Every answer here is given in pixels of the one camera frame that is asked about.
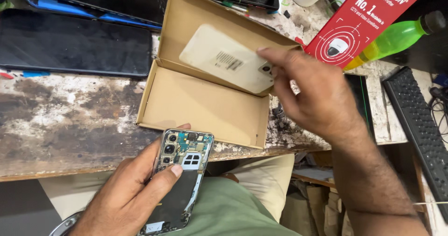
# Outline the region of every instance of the red cardboard box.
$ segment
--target red cardboard box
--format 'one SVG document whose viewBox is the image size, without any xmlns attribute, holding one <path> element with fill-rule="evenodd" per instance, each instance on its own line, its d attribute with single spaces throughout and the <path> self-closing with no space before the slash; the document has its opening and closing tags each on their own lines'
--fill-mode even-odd
<svg viewBox="0 0 448 236">
<path fill-rule="evenodd" d="M 417 0 L 345 0 L 305 48 L 344 68 Z"/>
</svg>

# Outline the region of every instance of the white phone back cover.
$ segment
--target white phone back cover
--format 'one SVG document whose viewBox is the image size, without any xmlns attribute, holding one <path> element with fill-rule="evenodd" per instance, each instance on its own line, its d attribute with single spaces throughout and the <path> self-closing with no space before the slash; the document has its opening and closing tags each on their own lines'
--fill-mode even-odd
<svg viewBox="0 0 448 236">
<path fill-rule="evenodd" d="M 261 71 L 271 68 L 266 60 L 209 24 L 198 28 L 179 59 L 255 94 L 274 84 L 269 72 Z"/>
</svg>

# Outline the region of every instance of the cable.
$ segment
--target cable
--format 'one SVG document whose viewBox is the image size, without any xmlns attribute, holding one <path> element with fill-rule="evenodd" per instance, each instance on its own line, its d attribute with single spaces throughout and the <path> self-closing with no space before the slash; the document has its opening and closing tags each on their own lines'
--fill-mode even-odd
<svg viewBox="0 0 448 236">
<path fill-rule="evenodd" d="M 439 110 L 435 109 L 435 107 L 438 106 L 438 105 L 441 106 L 441 109 L 439 109 Z M 445 119 L 445 122 L 446 122 L 447 127 L 448 127 L 448 104 L 444 103 L 443 101 L 441 101 L 438 98 L 433 97 L 431 99 L 431 101 L 429 101 L 429 106 L 431 108 L 432 118 L 434 119 L 434 122 L 435 122 L 435 124 L 437 126 L 437 129 L 439 130 L 440 136 L 442 137 L 442 141 L 444 141 L 445 143 L 448 143 L 447 141 L 445 141 L 445 139 L 443 137 L 444 135 L 448 135 L 448 132 L 447 133 L 442 133 L 440 131 L 440 124 L 442 124 L 444 119 Z M 435 118 L 435 114 L 434 113 L 435 112 L 442 112 L 442 111 L 444 112 L 444 115 L 440 119 L 439 123 L 437 123 L 437 120 Z"/>
<path fill-rule="evenodd" d="M 362 86 L 362 77 L 359 77 L 359 80 L 361 82 L 361 93 L 362 93 L 362 101 L 364 102 L 364 112 L 366 113 L 366 120 L 367 120 L 367 127 L 370 127 L 369 124 L 369 115 L 367 114 L 367 106 L 366 106 L 366 99 L 364 98 L 364 88 Z"/>
</svg>

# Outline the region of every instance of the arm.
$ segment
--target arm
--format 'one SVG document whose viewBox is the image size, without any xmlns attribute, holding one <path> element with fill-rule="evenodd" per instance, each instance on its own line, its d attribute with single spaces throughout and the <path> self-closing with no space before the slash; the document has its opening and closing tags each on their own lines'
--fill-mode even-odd
<svg viewBox="0 0 448 236">
<path fill-rule="evenodd" d="M 427 236 L 398 176 L 378 151 L 339 67 L 299 51 L 270 48 L 258 55 L 273 68 L 285 113 L 332 145 L 335 183 L 356 236 Z M 294 79 L 301 92 L 289 86 Z"/>
</svg>

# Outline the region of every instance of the green plastic bottle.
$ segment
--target green plastic bottle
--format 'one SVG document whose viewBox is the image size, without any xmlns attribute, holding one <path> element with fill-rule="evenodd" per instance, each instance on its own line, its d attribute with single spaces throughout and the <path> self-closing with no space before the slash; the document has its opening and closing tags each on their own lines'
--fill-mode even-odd
<svg viewBox="0 0 448 236">
<path fill-rule="evenodd" d="M 445 17 L 438 10 L 424 17 L 421 16 L 417 21 L 404 21 L 392 24 L 344 67 L 344 71 L 406 50 L 423 35 L 439 32 L 445 28 L 445 25 Z"/>
</svg>

